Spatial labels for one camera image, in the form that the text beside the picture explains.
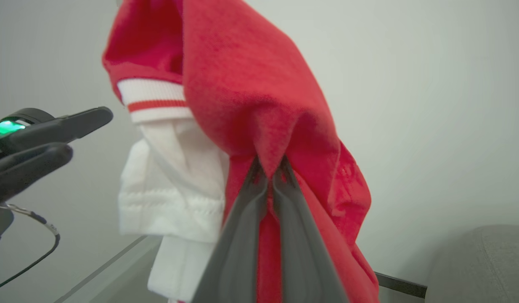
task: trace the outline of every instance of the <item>gray upholstered furniture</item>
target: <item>gray upholstered furniture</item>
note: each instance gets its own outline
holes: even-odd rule
[[[440,253],[426,303],[519,303],[519,226],[484,226]]]

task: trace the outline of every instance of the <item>red stripe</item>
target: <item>red stripe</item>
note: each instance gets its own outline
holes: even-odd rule
[[[127,105],[129,111],[141,111],[142,109],[155,109],[157,107],[188,107],[184,100],[148,100],[134,102]]]

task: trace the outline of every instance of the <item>red garment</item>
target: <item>red garment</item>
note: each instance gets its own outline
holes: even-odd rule
[[[254,156],[271,177],[286,154],[348,298],[379,301],[377,278],[355,244],[370,207],[368,187],[289,37],[240,0],[125,0],[103,62],[118,96],[117,82],[130,77],[184,85],[194,117],[230,155],[226,214]],[[259,238],[258,302],[278,303],[272,205]]]

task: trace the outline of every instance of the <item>black baseboard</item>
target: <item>black baseboard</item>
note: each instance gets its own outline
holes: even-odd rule
[[[392,276],[386,276],[384,274],[379,274],[378,272],[375,273],[375,276],[377,276],[377,280],[379,280],[379,286],[390,288],[394,291],[403,292],[414,297],[424,298],[424,296],[426,296],[426,286],[404,281],[398,278],[392,278]]]

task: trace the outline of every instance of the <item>gray wall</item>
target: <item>gray wall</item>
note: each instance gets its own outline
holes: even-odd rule
[[[519,0],[249,2],[297,43],[367,179],[358,243],[374,270],[426,284],[444,242],[519,224]],[[13,200],[55,223],[63,243],[0,303],[52,302],[134,238],[118,235],[116,195],[135,132],[100,64],[116,10],[0,0],[0,117],[27,106],[116,115]],[[0,282],[51,245],[17,218],[0,243]]]

